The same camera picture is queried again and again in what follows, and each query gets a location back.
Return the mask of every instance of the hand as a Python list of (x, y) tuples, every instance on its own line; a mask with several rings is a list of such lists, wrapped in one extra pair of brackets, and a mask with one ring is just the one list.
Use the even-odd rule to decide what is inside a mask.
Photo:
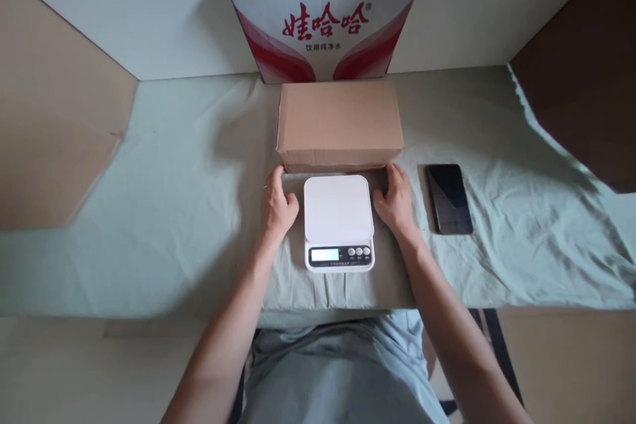
[(373, 205), (382, 221), (389, 226), (394, 235), (405, 234), (416, 228), (411, 208), (411, 182), (399, 166), (393, 162), (386, 165), (389, 179), (389, 192), (373, 191)]
[(261, 233), (278, 242), (292, 226), (299, 209), (295, 194), (285, 196), (283, 192), (282, 174), (283, 166), (280, 164), (267, 176), (261, 204)]

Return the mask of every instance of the black phone screen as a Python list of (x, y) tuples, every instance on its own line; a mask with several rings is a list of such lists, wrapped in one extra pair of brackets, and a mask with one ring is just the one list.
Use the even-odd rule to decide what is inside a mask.
[(472, 234), (472, 220), (459, 166), (434, 164), (427, 167), (427, 175), (437, 231), (443, 235)]

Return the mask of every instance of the white backdrop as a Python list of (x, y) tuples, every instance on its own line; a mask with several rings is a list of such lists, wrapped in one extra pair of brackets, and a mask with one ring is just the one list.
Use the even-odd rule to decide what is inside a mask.
[[(567, 0), (415, 0), (389, 72), (504, 64)], [(44, 0), (140, 80), (256, 71), (230, 0)]]

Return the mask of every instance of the red logo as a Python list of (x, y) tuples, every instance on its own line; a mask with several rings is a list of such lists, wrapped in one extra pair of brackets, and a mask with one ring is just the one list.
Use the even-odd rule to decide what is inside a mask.
[[(358, 34), (362, 23), (368, 23), (369, 20), (364, 18), (362, 14), (362, 7), (364, 2), (360, 2), (358, 7), (354, 10), (353, 14), (343, 17), (342, 20), (336, 19), (331, 13), (331, 2), (327, 2), (323, 14), (320, 17), (316, 17), (311, 21), (311, 29), (313, 31), (320, 30), (321, 36), (333, 35), (333, 26), (340, 25), (341, 28), (347, 28), (348, 34)], [(297, 38), (300, 41), (311, 40), (312, 34), (308, 33), (309, 27), (307, 26), (307, 20), (310, 17), (307, 13), (307, 7), (304, 3), (300, 3), (300, 16), (297, 18), (293, 14), (290, 14), (290, 20), (285, 19), (285, 28), (283, 29), (284, 36), (295, 36), (294, 28), (296, 29)]]

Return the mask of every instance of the white scale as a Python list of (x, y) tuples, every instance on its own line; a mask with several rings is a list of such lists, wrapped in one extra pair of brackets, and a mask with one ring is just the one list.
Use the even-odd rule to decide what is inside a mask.
[(369, 184), (362, 176), (305, 182), (305, 265), (314, 273), (367, 272), (376, 262)]

